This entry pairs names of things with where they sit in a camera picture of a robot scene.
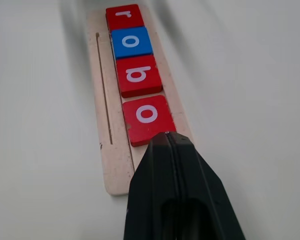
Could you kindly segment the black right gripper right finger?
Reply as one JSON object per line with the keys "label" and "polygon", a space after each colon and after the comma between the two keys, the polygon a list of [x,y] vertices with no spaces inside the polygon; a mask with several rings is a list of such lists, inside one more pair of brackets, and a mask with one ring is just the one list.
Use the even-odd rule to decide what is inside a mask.
{"label": "black right gripper right finger", "polygon": [[178,177],[178,240],[243,240],[245,235],[221,179],[189,138],[167,134]]}

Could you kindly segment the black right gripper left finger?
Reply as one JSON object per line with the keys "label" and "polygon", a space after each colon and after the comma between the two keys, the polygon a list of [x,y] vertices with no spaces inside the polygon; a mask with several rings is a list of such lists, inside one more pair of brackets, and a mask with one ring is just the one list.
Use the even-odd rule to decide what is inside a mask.
{"label": "black right gripper left finger", "polygon": [[150,140],[131,179],[125,216],[125,240],[182,240],[182,202],[176,160],[177,132]]}

